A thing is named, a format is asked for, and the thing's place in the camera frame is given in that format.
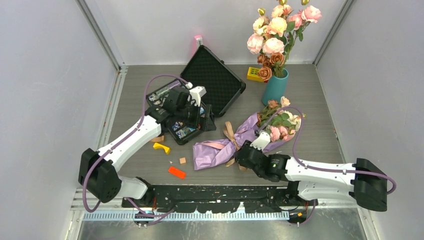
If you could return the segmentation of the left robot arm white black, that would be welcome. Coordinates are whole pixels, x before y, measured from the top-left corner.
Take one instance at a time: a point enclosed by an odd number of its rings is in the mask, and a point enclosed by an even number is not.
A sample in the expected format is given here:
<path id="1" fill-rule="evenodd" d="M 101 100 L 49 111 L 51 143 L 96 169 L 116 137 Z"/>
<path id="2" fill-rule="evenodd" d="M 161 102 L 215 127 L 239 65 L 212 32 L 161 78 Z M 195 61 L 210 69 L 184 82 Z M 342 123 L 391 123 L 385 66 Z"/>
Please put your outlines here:
<path id="1" fill-rule="evenodd" d="M 215 130 L 211 105 L 201 102 L 205 94 L 203 86 L 173 87 L 160 104 L 151 105 L 144 116 L 117 139 L 98 150 L 85 150 L 78 176 L 83 189 L 102 203 L 122 197 L 148 207 L 154 199 L 149 183 L 140 177 L 120 176 L 119 170 L 141 147 L 171 129 L 176 122 L 203 132 Z"/>

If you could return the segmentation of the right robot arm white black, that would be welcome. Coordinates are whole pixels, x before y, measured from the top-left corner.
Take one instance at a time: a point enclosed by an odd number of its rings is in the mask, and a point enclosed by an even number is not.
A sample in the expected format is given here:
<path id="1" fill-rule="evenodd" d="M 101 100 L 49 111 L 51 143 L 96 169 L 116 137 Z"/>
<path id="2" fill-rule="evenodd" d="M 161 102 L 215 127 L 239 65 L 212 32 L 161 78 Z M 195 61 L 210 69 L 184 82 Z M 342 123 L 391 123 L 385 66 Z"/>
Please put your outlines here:
<path id="1" fill-rule="evenodd" d="M 265 155 L 250 141 L 234 154 L 235 162 L 270 182 L 288 182 L 285 198 L 291 205 L 303 200 L 334 199 L 356 202 L 375 212 L 387 211 L 388 176 L 371 161 L 325 163 L 286 154 Z"/>

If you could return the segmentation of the tan ribbon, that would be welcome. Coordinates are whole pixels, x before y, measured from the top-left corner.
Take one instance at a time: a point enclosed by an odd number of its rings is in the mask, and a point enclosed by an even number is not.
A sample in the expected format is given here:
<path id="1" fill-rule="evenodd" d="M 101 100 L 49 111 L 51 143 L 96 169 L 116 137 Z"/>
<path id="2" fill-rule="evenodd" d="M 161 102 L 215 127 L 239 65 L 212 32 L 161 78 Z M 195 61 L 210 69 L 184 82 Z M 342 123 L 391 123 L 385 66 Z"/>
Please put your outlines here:
<path id="1" fill-rule="evenodd" d="M 234 153 L 241 148 L 243 134 L 252 130 L 255 124 L 255 120 L 246 120 L 234 131 L 232 124 L 227 121 L 223 130 L 225 138 L 197 142 L 193 146 L 194 169 L 198 171 L 222 164 L 226 167 L 233 165 Z"/>

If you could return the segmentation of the purple flower bouquet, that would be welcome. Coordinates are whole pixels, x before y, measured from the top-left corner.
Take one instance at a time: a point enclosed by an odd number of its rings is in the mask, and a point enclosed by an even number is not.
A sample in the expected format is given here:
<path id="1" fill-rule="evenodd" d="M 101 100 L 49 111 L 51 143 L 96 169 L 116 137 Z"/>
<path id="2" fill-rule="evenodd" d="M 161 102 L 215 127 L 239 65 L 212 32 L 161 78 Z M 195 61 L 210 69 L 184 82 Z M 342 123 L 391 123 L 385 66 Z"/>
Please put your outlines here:
<path id="1" fill-rule="evenodd" d="M 280 100 L 269 100 L 266 107 L 251 114 L 236 130 L 227 121 L 223 129 L 225 138 L 197 142 L 193 146 L 194 170 L 203 170 L 221 164 L 232 165 L 234 153 L 245 141 L 254 141 L 256 133 L 265 131 L 270 135 L 270 143 L 263 149 L 270 152 L 290 141 L 302 126 L 302 118 L 306 115 L 293 114 L 288 110 L 278 111 L 290 106 L 290 101 L 282 96 Z"/>

